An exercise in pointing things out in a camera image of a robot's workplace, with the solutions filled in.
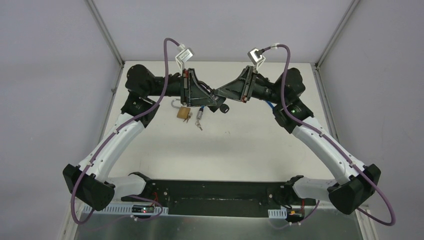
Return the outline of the blue cable lock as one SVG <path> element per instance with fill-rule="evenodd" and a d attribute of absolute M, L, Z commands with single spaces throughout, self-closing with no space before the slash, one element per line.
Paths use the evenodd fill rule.
<path fill-rule="evenodd" d="M 275 106 L 273 105 L 273 103 L 272 102 L 270 102 L 270 101 L 267 101 L 267 100 L 265 100 L 265 102 L 269 105 L 269 107 L 271 108 L 271 109 L 273 109 Z M 204 113 L 204 109 L 205 109 L 205 106 L 201 106 L 200 108 L 199 108 L 199 110 L 198 110 L 198 112 L 197 112 L 197 115 L 196 115 L 196 120 L 201 120 L 202 119 L 202 117 L 203 117 L 203 113 Z"/>

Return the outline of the small silver key bunch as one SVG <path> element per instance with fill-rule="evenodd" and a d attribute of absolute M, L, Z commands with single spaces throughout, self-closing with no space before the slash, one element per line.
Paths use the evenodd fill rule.
<path fill-rule="evenodd" d="M 189 122 L 189 120 L 191 119 L 192 115 L 193 115 L 193 113 L 192 113 L 192 112 L 190 112 L 190 113 L 186 116 L 186 118 L 183 120 L 183 122 L 188 123 L 188 122 Z"/>

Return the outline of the brass padlock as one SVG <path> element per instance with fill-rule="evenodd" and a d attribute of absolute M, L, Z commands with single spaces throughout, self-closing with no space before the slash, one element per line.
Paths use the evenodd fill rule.
<path fill-rule="evenodd" d="M 176 106 L 175 105 L 175 102 L 176 101 L 180 101 L 180 99 L 173 99 L 172 101 L 171 101 L 171 106 L 173 107 L 173 108 L 175 108 L 175 109 L 178 109 L 178 112 L 177 112 L 177 114 L 176 114 L 176 117 L 178 118 L 178 119 L 182 119 L 182 120 L 184 120 L 186 117 L 187 117 L 187 115 L 189 114 L 189 113 L 191 113 L 191 109 L 189 108 L 189 107 L 186 107 L 186 106 Z"/>

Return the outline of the black headed key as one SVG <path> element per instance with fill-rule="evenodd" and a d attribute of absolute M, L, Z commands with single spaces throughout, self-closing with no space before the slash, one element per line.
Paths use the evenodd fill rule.
<path fill-rule="evenodd" d="M 229 112 L 229 110 L 230 110 L 230 107 L 227 104 L 223 103 L 223 104 L 220 105 L 219 110 L 223 114 L 227 114 Z"/>

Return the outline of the cable lock silver keys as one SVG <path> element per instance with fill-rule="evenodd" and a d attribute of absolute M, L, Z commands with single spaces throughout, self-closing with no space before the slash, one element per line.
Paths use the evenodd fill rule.
<path fill-rule="evenodd" d="M 200 121 L 199 120 L 196 120 L 195 121 L 195 125 L 201 130 L 201 131 L 203 131 L 203 129 L 202 129 L 202 126 L 201 126 L 201 124 L 200 124 Z"/>

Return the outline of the small black padlock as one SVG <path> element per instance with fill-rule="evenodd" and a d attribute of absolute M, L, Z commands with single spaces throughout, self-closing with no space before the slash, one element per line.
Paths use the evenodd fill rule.
<path fill-rule="evenodd" d="M 209 85 L 204 83 L 203 81 L 199 82 L 199 85 L 208 93 L 209 98 L 212 100 L 214 105 L 209 105 L 208 108 L 215 113 L 220 109 L 220 107 L 224 104 L 225 99 L 221 96 L 217 96 L 214 94 L 214 89 L 212 89 Z"/>

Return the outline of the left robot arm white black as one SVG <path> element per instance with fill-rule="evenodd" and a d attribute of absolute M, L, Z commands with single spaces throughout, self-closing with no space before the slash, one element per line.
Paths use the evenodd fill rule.
<path fill-rule="evenodd" d="M 148 179 L 140 173 L 124 177 L 109 174 L 128 145 L 155 117 L 160 105 L 151 96 L 180 97 L 183 106 L 210 107 L 213 111 L 224 102 L 197 79 L 193 68 L 160 77 L 136 64 L 129 68 L 126 77 L 128 97 L 113 127 L 85 159 L 63 170 L 71 201 L 79 199 L 96 211 L 103 210 L 112 200 L 139 195 L 146 186 Z"/>

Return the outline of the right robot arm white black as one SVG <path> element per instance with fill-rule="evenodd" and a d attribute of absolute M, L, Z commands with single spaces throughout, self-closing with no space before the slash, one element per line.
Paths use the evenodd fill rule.
<path fill-rule="evenodd" d="M 298 198 L 329 202 L 341 213 L 351 214 L 377 192 L 381 170 L 358 160 L 324 130 L 300 99 L 305 89 L 296 68 L 284 70 L 272 83 L 253 66 L 247 66 L 235 80 L 213 89 L 212 95 L 243 103 L 250 98 L 273 103 L 278 125 L 303 142 L 333 176 L 324 180 L 298 175 L 288 181 L 286 188 Z"/>

